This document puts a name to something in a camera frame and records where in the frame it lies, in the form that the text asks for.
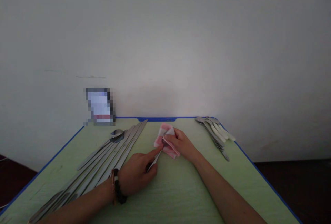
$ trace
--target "pixelated card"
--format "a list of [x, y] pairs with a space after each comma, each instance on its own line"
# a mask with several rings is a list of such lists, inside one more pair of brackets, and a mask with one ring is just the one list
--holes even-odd
[[91, 111], [91, 118], [87, 122], [103, 126], [115, 125], [113, 90], [111, 88], [86, 88], [85, 94], [89, 111]]

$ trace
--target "forearm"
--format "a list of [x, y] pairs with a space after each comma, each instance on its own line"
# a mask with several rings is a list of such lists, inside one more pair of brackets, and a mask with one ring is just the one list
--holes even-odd
[[266, 223], [201, 154], [192, 162], [226, 223]]
[[85, 195], [51, 213], [38, 224], [51, 223], [85, 223], [103, 207], [114, 200], [111, 178]]

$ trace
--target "pile of cutlery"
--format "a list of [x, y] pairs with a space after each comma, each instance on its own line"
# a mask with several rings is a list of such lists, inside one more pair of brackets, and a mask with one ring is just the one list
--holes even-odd
[[212, 140], [216, 147], [221, 151], [224, 158], [227, 161], [230, 161], [229, 157], [224, 151], [225, 148], [225, 142], [227, 140], [233, 140], [235, 141], [235, 137], [231, 134], [229, 134], [221, 125], [221, 123], [213, 117], [196, 117], [195, 119], [198, 123], [204, 125], [210, 136], [212, 137]]
[[78, 167], [77, 174], [43, 205], [28, 221], [37, 223], [44, 216], [56, 211], [100, 185], [111, 175], [114, 168], [120, 169], [131, 148], [144, 129], [147, 120], [125, 130], [116, 138], [107, 140], [89, 155]]

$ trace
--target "dark floor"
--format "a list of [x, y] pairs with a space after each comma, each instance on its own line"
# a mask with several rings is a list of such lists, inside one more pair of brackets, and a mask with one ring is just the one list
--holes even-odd
[[9, 203], [36, 174], [10, 159], [0, 161], [0, 208]]
[[331, 223], [331, 160], [255, 165], [303, 223]]
[[[331, 160], [255, 165], [304, 224], [331, 223]], [[9, 203], [36, 174], [10, 159], [0, 161], [0, 207]]]

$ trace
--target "black bracelet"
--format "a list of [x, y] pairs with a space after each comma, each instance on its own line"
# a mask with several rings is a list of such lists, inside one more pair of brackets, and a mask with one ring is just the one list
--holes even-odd
[[114, 176], [115, 176], [115, 194], [116, 194], [116, 199], [120, 204], [123, 204], [127, 201], [127, 196], [124, 196], [122, 194], [122, 191], [120, 189], [120, 183], [118, 182], [118, 177], [117, 177], [118, 169], [114, 169]]

